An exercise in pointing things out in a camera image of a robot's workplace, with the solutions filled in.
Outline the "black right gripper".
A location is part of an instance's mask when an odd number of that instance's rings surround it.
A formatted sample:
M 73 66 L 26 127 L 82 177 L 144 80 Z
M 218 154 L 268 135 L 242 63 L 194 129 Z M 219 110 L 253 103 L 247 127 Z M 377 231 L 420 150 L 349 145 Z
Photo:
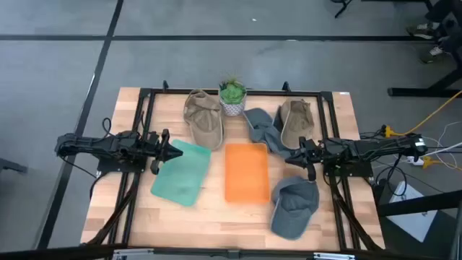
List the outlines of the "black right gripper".
M 322 140 L 315 142 L 313 139 L 306 139 L 301 136 L 299 145 L 300 150 L 292 150 L 289 156 L 285 158 L 285 162 L 306 169 L 308 180 L 315 181 L 316 170 L 314 164 L 323 162 L 324 142 Z

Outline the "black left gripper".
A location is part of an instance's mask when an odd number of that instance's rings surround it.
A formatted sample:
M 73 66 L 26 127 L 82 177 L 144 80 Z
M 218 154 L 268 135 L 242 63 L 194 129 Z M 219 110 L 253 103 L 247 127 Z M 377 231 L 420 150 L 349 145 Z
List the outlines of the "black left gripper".
M 168 129 L 163 129 L 160 134 L 156 131 L 149 132 L 147 140 L 147 151 L 149 157 L 153 157 L 150 165 L 150 170 L 153 174 L 158 174 L 160 171 L 160 163 L 165 163 L 168 160 L 181 157 L 183 151 L 168 144 L 170 132 Z

